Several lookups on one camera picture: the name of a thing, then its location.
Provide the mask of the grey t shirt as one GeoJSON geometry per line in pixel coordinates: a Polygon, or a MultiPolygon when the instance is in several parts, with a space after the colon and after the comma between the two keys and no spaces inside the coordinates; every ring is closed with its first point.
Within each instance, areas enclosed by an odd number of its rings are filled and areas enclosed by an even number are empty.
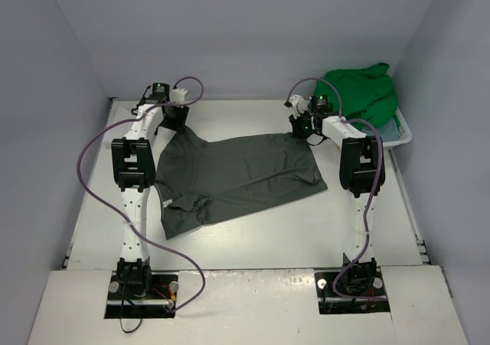
{"type": "Polygon", "coordinates": [[[190,128],[163,149],[155,182],[167,239],[328,188],[311,148],[289,133],[208,142],[190,128]]]}

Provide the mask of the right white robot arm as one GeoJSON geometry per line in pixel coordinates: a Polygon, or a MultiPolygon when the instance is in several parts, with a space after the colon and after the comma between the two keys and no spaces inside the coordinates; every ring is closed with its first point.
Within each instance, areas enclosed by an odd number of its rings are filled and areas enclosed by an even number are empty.
{"type": "Polygon", "coordinates": [[[357,122],[372,128],[362,119],[348,121],[336,115],[325,96],[306,99],[294,95],[286,100],[285,106],[292,110],[289,121],[295,137],[306,140],[318,135],[334,142],[341,150],[339,181],[348,193],[350,231],[332,290],[340,298],[374,299],[377,262],[372,248],[372,213],[385,181],[381,137],[375,129],[371,129],[372,135],[357,130],[354,127],[357,122]]]}

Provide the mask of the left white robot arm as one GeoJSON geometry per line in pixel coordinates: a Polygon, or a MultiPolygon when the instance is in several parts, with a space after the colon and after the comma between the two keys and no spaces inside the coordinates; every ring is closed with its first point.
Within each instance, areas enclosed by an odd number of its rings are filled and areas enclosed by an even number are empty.
{"type": "Polygon", "coordinates": [[[160,126],[180,131],[185,125],[188,90],[153,83],[150,96],[143,96],[134,110],[138,122],[111,142],[113,176],[122,193],[123,212],[129,223],[123,228],[122,250],[116,267],[117,281],[126,296],[146,298],[153,289],[146,235],[146,211],[156,169],[152,141],[160,126]]]}

